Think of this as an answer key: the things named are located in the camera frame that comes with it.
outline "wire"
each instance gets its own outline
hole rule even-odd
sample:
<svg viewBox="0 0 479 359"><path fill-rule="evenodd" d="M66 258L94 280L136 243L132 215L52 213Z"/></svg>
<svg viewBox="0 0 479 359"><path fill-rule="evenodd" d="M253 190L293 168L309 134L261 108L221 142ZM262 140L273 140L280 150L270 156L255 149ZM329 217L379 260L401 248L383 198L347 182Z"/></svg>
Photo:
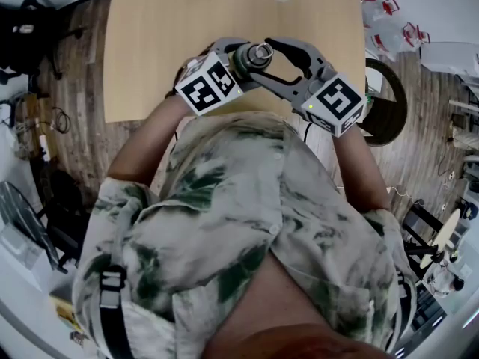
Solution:
<svg viewBox="0 0 479 359"><path fill-rule="evenodd" d="M446 169L445 171L443 171L442 173L439 173L439 169L444 161L444 158L446 157L446 154L448 153L448 151L446 150L444 152L444 154L442 155L442 158L441 158L441 161L439 162L439 164L437 165L437 175L439 177L443 176L444 174L446 174L448 171L452 170L452 168L449 168L449 169Z"/></svg>
<svg viewBox="0 0 479 359"><path fill-rule="evenodd" d="M389 188L393 188L394 191L397 193L397 195L399 195L400 197L408 197L408 198L411 198L412 203L413 203L414 205L424 206L424 204L421 203L421 200L414 201L414 198L412 198L409 194L407 194L407 192L404 192L404 194L401 194L400 192L397 191L397 189L396 189L394 186L389 186Z"/></svg>
<svg viewBox="0 0 479 359"><path fill-rule="evenodd" d="M55 126L53 129L57 132L61 133L62 135L68 133L70 131L70 127L72 124L72 120L68 114L62 108L58 106L52 106L52 110L57 110L57 116L55 118Z"/></svg>
<svg viewBox="0 0 479 359"><path fill-rule="evenodd" d="M47 121L35 121L35 124L31 126L27 126L26 123L17 123L16 134L22 135L26 132L29 132L33 128L39 126L41 123L48 125L50 128L58 133L61 133L62 135L67 134L71 128L70 116L66 114L63 109L56 106L52 107L52 110L58 110L59 113L55 116L55 119L51 123Z"/></svg>
<svg viewBox="0 0 479 359"><path fill-rule="evenodd" d="M8 105L8 106L10 106L10 117L11 117L12 105L10 104L10 102L8 102L7 100L1 101L1 102L0 102L0 105ZM2 118L1 121L0 121L0 123L3 123L3 124L5 124L6 126L8 126L8 127L10 128L10 118Z"/></svg>
<svg viewBox="0 0 479 359"><path fill-rule="evenodd" d="M313 125L313 123L309 123L308 126L306 126L306 130L305 130L305 137L302 139L302 141L306 144L306 138L308 138L308 130L310 128L310 126Z"/></svg>

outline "wooden floor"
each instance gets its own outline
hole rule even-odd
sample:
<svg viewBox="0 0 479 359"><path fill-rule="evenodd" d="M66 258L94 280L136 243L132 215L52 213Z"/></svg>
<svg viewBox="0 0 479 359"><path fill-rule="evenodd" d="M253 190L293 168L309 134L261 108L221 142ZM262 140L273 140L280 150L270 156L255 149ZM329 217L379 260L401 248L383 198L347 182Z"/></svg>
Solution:
<svg viewBox="0 0 479 359"><path fill-rule="evenodd" d="M40 87L50 94L54 106L63 108L71 117L70 132L57 135L59 159L64 169L79 181L87 206L93 204L115 154L139 125L138 121L104 122L103 54L109 3L110 0L90 0L72 9L67 25L70 29L86 27L86 30L80 40L66 39L58 48L58 66L64 73L62 80L53 79L45 61L40 68ZM374 148L373 154L388 186L415 200L422 198L427 210L444 219L454 208L463 187L456 180L449 182L449 173L438 175L441 159L441 172L454 169L458 175L463 156L463 151L445 143L453 112L448 100L464 101L467 94L454 76L432 73L421 67L414 53L401 54L397 62L390 65L406 89L408 120L393 143ZM383 90L384 96L391 98L388 89ZM301 133L305 131L306 123L299 117L293 125ZM341 185L331 137L312 126L308 146ZM162 166L164 162L153 184L156 191L161 185ZM394 214L402 220L412 201L394 191L391 200ZM443 204L447 209L441 214Z"/></svg>

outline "black cable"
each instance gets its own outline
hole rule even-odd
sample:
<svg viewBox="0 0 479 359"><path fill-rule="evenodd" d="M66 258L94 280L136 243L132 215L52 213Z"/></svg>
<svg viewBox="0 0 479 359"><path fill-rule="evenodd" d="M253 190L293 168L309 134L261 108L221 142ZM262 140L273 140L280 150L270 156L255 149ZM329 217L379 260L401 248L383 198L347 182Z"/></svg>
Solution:
<svg viewBox="0 0 479 359"><path fill-rule="evenodd" d="M437 165L437 175L438 175L438 177L444 176L444 175L450 170L450 168L449 168L449 169L446 169L445 171L443 171L442 173L439 173L439 169L440 169L440 167L441 167L441 165L442 165L442 162L444 161L444 158L446 157L446 154L447 154L447 153L448 153L448 150L446 149L446 151L445 151L444 154L442 155L442 158L441 158L440 163Z"/></svg>
<svg viewBox="0 0 479 359"><path fill-rule="evenodd" d="M313 123L309 123L308 126L306 126L306 131L305 131L305 137L302 139L302 141L306 144L306 138L308 137L308 130L309 127L313 125Z"/></svg>
<svg viewBox="0 0 479 359"><path fill-rule="evenodd" d="M0 105L10 106L10 118L11 118L12 105L7 100L1 101ZM0 123L4 123L6 126L8 126L10 128L10 118L8 118L8 119L2 118Z"/></svg>
<svg viewBox="0 0 479 359"><path fill-rule="evenodd" d="M67 134L70 131L71 128L71 119L68 114L65 113L65 111L62 108L58 108L56 106L52 107L52 110L58 110L58 114L55 116L55 119L49 123L47 121L38 121L34 125L30 126L29 128L25 129L23 132L18 132L18 135L21 135L23 133L26 133L30 131L31 129L37 127L38 124L44 123L45 125L50 126L53 130L55 130L58 133L61 133L62 135Z"/></svg>
<svg viewBox="0 0 479 359"><path fill-rule="evenodd" d="M58 106L52 106L52 110L58 110L59 113L55 118L55 127L54 129L61 134L66 134L70 131L72 120L68 114L62 108Z"/></svg>

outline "fiducial marker cube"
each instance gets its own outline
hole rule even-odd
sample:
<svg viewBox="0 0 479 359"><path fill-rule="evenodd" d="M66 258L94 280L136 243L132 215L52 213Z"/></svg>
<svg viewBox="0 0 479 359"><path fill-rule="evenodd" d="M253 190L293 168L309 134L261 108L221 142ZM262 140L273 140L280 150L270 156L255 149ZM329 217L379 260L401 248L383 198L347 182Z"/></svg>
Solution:
<svg viewBox="0 0 479 359"><path fill-rule="evenodd" d="M190 62L175 89L198 116L244 94L215 52Z"/></svg>
<svg viewBox="0 0 479 359"><path fill-rule="evenodd" d="M302 105L302 110L309 121L340 137L361 118L366 102L366 96L338 73Z"/></svg>

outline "tie-dye shirt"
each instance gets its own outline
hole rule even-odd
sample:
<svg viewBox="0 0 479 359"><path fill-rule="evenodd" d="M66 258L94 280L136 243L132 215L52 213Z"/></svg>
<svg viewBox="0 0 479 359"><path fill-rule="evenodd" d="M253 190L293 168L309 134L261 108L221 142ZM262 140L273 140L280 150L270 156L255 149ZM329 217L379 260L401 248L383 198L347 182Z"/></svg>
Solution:
<svg viewBox="0 0 479 359"><path fill-rule="evenodd" d="M354 210L296 131L271 114L191 121L159 196L134 182L102 184L73 303L106 354L99 272L119 230L123 319L135 358L199 358L267 252L333 329L382 349L399 334L398 277L414 287L394 216Z"/></svg>

